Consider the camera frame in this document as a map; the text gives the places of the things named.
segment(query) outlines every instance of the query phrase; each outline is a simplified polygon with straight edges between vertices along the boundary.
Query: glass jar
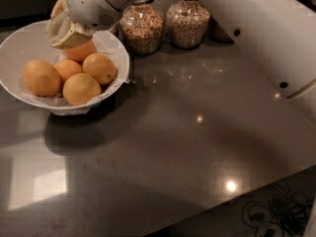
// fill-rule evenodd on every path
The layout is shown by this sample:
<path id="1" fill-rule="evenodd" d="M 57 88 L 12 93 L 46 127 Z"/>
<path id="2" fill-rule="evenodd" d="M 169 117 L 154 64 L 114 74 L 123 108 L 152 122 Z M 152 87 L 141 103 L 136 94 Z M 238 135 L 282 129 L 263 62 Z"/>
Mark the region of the glass jar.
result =
<path id="1" fill-rule="evenodd" d="M 192 48 L 202 42 L 209 13 L 198 0 L 177 0 L 167 11 L 166 25 L 171 44 Z"/>
<path id="2" fill-rule="evenodd" d="M 164 18 L 155 0 L 136 0 L 119 20 L 119 28 L 127 49 L 133 54 L 154 53 L 160 46 Z"/>

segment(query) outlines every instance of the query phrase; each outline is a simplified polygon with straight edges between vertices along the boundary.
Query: white bowl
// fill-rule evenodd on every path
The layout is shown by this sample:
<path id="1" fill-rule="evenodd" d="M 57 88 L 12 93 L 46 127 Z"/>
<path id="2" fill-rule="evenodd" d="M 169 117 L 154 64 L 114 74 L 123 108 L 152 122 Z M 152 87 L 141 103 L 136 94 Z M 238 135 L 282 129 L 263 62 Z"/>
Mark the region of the white bowl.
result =
<path id="1" fill-rule="evenodd" d="M 62 51 L 45 41 L 47 21 L 30 24 L 8 36 L 0 45 L 0 83 L 15 98 L 56 115 L 86 114 L 128 82 L 129 56 L 123 44 L 108 31 L 93 36 L 97 52 L 106 54 L 117 66 L 118 76 L 107 90 L 86 105 L 71 107 L 61 97 L 40 98 L 31 95 L 22 80 L 24 65 L 32 59 L 44 59 L 52 64 L 65 58 Z"/>

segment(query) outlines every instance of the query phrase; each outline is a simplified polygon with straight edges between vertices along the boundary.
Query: orange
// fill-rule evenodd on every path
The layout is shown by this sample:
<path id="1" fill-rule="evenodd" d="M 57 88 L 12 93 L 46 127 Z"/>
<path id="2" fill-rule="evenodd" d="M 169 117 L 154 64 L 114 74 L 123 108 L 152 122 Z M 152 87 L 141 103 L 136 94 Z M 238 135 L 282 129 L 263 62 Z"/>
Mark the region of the orange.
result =
<path id="1" fill-rule="evenodd" d="M 22 77 L 30 93 L 38 97 L 52 97 L 60 89 L 61 79 L 57 70 L 45 60 L 27 62 Z"/>
<path id="2" fill-rule="evenodd" d="M 70 76 L 62 89 L 62 95 L 70 106 L 85 105 L 100 94 L 101 87 L 97 80 L 85 73 Z"/>
<path id="3" fill-rule="evenodd" d="M 101 86 L 111 83 L 117 75 L 115 64 L 101 53 L 88 55 L 82 64 L 82 69 L 84 73 L 95 78 Z"/>
<path id="4" fill-rule="evenodd" d="M 97 49 L 92 39 L 77 47 L 63 50 L 67 59 L 72 59 L 77 62 L 83 62 L 89 54 L 95 52 L 97 52 Z"/>
<path id="5" fill-rule="evenodd" d="M 61 77 L 61 84 L 63 85 L 65 81 L 72 75 L 81 73 L 81 65 L 71 59 L 62 59 L 55 63 L 55 68 Z"/>

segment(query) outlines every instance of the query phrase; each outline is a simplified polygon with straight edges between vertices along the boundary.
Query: gray countertop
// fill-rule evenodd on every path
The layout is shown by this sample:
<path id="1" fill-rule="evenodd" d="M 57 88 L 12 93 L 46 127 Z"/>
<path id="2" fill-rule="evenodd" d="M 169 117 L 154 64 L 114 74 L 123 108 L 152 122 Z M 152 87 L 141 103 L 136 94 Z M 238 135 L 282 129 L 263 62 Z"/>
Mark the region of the gray countertop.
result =
<path id="1" fill-rule="evenodd" d="M 315 125 L 236 45 L 131 65 L 84 116 L 0 89 L 1 237 L 142 236 L 315 165 Z"/>

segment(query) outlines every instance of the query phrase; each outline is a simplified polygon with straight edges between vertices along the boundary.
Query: jar of grains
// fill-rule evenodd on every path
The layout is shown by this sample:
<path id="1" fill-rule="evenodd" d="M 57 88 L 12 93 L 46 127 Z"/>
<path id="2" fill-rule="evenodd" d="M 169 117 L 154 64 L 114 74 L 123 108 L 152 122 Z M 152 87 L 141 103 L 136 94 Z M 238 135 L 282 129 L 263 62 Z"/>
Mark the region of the jar of grains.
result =
<path id="1" fill-rule="evenodd" d="M 164 18 L 155 0 L 136 0 L 124 10 L 119 28 L 130 52 L 151 54 L 160 46 Z"/>
<path id="2" fill-rule="evenodd" d="M 205 36 L 209 17 L 198 0 L 177 0 L 166 15 L 171 44 L 180 48 L 198 46 Z"/>

